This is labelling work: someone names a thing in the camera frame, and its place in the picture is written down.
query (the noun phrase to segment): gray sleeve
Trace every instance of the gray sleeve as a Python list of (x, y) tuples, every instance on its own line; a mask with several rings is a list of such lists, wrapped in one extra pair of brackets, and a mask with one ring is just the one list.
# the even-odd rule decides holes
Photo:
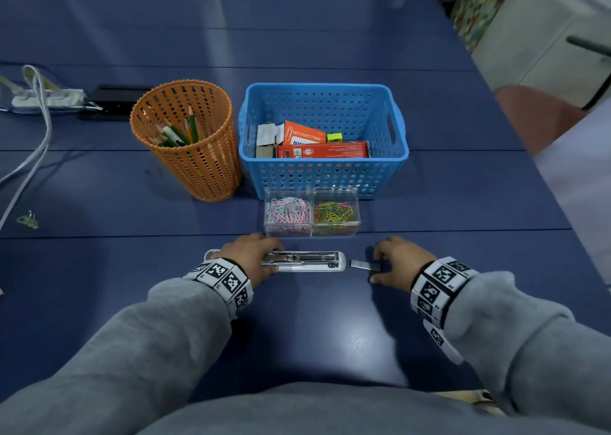
[(520, 292), (510, 272), (472, 279), (450, 306), (444, 333), (508, 414), (611, 430), (611, 338)]
[(0, 404), (0, 433), (122, 435), (184, 406), (231, 335), (227, 306), (204, 284), (154, 286), (53, 377)]

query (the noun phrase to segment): gray sweatshirt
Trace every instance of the gray sweatshirt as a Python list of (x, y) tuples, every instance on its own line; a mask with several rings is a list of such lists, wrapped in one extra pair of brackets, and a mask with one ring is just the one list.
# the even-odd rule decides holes
[(611, 339), (509, 272), (472, 279), (446, 338), (512, 416), (406, 389), (283, 385), (185, 406), (230, 334), (212, 289), (175, 278), (97, 332), (53, 377), (0, 405), (0, 434), (594, 434), (611, 430)]

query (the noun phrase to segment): yellow eraser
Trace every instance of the yellow eraser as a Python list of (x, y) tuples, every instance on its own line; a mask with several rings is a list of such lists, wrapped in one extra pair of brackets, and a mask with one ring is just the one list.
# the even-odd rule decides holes
[(332, 134), (327, 134), (327, 142), (341, 142), (341, 132), (333, 132)]

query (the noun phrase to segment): blue plastic basket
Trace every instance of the blue plastic basket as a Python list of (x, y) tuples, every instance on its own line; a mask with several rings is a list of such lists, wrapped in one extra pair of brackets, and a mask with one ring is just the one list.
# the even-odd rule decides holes
[[(368, 140), (372, 158), (261, 159), (256, 127), (285, 120), (344, 140)], [(296, 191), (356, 187), (360, 199), (374, 199), (405, 163), (405, 123), (390, 89), (380, 84), (284, 84), (248, 86), (238, 117), (240, 158), (259, 199), (265, 189)]]

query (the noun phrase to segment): clear plastic container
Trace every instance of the clear plastic container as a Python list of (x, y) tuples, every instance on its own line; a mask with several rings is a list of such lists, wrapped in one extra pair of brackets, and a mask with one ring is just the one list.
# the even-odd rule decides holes
[(265, 234), (268, 237), (311, 236), (314, 228), (313, 191), (265, 189)]
[(352, 236), (361, 226), (357, 189), (316, 190), (313, 194), (315, 236)]

